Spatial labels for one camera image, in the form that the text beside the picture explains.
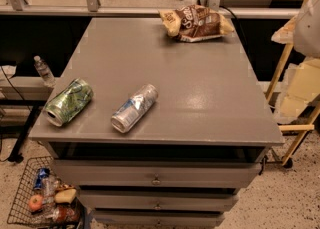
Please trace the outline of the silver blue redbull can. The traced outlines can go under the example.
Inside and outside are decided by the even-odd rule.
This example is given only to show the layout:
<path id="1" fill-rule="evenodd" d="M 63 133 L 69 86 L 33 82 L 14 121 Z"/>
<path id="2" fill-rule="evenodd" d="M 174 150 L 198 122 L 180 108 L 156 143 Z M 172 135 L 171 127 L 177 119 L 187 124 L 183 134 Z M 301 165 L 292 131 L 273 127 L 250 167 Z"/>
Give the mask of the silver blue redbull can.
<path id="1" fill-rule="evenodd" d="M 158 98 L 152 84 L 142 86 L 111 117 L 112 126 L 120 133 L 127 133 L 148 112 Z"/>

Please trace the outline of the green soda can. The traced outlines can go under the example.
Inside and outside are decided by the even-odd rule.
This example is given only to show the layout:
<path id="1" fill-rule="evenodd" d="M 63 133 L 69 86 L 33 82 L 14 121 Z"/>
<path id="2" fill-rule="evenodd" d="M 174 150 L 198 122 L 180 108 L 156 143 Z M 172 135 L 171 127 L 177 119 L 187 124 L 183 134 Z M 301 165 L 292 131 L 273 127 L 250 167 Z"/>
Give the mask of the green soda can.
<path id="1" fill-rule="evenodd" d="M 44 115 L 54 126 L 61 127 L 76 117 L 92 100 L 93 90 L 83 79 L 74 79 L 44 107 Z"/>

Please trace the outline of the blue can in basket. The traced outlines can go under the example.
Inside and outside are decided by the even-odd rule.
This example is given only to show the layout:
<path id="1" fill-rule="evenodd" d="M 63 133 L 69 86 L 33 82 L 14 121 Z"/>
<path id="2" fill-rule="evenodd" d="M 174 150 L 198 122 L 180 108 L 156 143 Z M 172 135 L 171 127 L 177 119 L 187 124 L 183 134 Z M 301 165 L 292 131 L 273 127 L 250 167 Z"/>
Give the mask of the blue can in basket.
<path id="1" fill-rule="evenodd" d="M 42 188 L 42 180 L 50 175 L 49 168 L 39 168 L 36 172 L 33 189 L 40 190 Z"/>

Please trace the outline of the grey drawer cabinet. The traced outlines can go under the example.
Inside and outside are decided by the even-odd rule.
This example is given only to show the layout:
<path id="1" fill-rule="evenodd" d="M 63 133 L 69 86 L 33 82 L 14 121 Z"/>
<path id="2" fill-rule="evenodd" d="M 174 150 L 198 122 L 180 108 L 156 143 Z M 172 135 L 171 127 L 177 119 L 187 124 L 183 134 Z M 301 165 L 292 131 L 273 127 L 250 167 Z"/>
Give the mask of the grey drawer cabinet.
<path id="1" fill-rule="evenodd" d="M 73 121 L 40 117 L 31 137 L 54 160 L 258 163 L 283 141 L 236 34 L 200 43 L 170 39 L 156 18 L 95 18 L 59 88 L 81 78 L 94 96 Z M 158 98 L 127 133 L 112 115 L 142 86 Z M 237 195 L 243 188 L 77 186 L 82 191 Z"/>

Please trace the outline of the brown yellow chip bag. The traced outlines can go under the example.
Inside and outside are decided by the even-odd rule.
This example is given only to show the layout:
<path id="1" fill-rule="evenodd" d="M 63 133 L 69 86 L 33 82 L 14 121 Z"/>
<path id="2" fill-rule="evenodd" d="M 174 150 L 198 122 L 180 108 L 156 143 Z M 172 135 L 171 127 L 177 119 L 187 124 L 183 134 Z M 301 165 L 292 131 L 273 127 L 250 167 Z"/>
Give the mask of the brown yellow chip bag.
<path id="1" fill-rule="evenodd" d="M 219 38 L 234 31 L 234 27 L 222 14 L 201 5 L 160 10 L 159 15 L 167 35 L 182 42 Z"/>

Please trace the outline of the top drawer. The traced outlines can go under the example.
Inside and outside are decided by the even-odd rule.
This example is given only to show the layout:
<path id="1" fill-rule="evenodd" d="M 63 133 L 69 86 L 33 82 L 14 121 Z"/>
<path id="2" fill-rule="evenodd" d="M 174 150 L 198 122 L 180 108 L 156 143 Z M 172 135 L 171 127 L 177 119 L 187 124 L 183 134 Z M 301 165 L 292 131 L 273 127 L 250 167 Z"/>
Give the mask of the top drawer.
<path id="1" fill-rule="evenodd" d="M 52 169 L 77 186 L 245 188 L 258 163 L 54 160 Z"/>

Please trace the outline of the drawer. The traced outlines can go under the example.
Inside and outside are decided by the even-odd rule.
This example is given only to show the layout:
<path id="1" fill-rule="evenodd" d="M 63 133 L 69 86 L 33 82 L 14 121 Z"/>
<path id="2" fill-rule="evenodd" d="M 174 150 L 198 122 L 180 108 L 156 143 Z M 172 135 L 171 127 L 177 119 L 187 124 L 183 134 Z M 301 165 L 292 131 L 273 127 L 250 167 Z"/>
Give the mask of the drawer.
<path id="1" fill-rule="evenodd" d="M 92 216 L 108 225 L 217 227 L 223 214 L 194 212 L 93 211 Z"/>
<path id="2" fill-rule="evenodd" d="M 258 163 L 54 160 L 52 169 L 77 186 L 245 188 Z"/>
<path id="3" fill-rule="evenodd" d="M 229 211 L 237 195 L 191 192 L 89 191 L 80 193 L 89 208 L 155 211 Z"/>

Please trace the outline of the middle drawer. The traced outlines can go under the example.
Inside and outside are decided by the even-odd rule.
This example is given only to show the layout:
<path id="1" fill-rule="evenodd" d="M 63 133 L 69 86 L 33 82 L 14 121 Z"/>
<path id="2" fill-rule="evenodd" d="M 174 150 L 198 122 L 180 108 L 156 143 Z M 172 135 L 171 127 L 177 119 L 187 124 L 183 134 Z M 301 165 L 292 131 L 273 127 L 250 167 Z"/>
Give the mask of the middle drawer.
<path id="1" fill-rule="evenodd" d="M 191 192 L 89 191 L 80 193 L 89 208 L 155 211 L 229 211 L 237 195 Z"/>

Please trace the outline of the clear plastic water bottle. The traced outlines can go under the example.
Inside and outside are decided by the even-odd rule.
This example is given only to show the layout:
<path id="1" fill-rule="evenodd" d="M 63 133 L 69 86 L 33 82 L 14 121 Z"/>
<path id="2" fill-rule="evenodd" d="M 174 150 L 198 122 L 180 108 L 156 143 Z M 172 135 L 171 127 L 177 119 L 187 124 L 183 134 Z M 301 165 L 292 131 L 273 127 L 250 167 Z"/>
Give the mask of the clear plastic water bottle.
<path id="1" fill-rule="evenodd" d="M 44 85 L 53 87 L 55 85 L 55 78 L 48 64 L 40 56 L 35 56 L 34 66 L 40 77 L 43 79 Z"/>

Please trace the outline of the bottom drawer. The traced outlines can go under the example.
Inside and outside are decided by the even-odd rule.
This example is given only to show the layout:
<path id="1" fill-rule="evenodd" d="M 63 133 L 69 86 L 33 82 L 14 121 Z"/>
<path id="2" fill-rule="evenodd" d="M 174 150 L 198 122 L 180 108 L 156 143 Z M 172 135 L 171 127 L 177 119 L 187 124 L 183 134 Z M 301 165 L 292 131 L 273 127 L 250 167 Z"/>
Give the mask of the bottom drawer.
<path id="1" fill-rule="evenodd" d="M 92 216 L 108 225 L 217 227 L 223 214 L 194 212 L 93 211 Z"/>

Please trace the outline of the yellow sponge in basket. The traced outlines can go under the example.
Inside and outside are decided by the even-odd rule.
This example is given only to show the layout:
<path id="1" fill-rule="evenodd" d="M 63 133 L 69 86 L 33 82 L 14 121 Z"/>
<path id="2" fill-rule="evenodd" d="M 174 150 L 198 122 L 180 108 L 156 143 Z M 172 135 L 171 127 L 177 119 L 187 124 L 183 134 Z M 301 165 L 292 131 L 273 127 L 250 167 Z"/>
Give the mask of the yellow sponge in basket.
<path id="1" fill-rule="evenodd" d="M 55 195 L 54 200 L 58 204 L 61 204 L 61 203 L 71 204 L 76 197 L 76 193 L 77 191 L 75 189 L 67 189 L 67 190 L 59 191 Z"/>

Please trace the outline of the clear bottle in basket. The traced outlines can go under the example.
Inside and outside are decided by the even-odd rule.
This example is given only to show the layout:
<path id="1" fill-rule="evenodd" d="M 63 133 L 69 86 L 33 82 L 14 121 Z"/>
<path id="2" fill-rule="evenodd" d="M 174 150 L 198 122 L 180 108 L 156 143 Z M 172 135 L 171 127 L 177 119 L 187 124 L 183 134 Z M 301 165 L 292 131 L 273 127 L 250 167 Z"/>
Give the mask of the clear bottle in basket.
<path id="1" fill-rule="evenodd" d="M 43 190 L 43 209 L 50 211 L 55 206 L 55 177 L 50 175 L 49 177 L 42 179 Z"/>

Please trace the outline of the red snack bag in basket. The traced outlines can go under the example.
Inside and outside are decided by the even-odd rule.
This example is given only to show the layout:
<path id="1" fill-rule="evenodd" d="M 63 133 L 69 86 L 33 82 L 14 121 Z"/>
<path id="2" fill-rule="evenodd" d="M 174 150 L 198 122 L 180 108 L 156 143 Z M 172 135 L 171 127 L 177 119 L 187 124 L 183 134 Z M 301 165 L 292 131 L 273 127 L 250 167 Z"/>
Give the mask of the red snack bag in basket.
<path id="1" fill-rule="evenodd" d="M 79 217 L 79 210 L 69 206 L 57 206 L 52 215 L 52 219 L 56 223 L 77 222 Z"/>

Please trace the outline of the red apple in basket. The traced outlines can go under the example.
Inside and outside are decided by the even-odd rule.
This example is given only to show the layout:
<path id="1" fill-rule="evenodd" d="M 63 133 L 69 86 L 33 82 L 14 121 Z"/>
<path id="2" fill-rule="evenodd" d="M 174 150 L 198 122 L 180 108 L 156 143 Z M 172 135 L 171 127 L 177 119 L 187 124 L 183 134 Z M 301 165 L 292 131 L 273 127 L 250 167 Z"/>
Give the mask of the red apple in basket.
<path id="1" fill-rule="evenodd" d="M 37 212 L 42 209 L 43 196 L 36 194 L 32 195 L 29 199 L 28 206 L 31 212 Z"/>

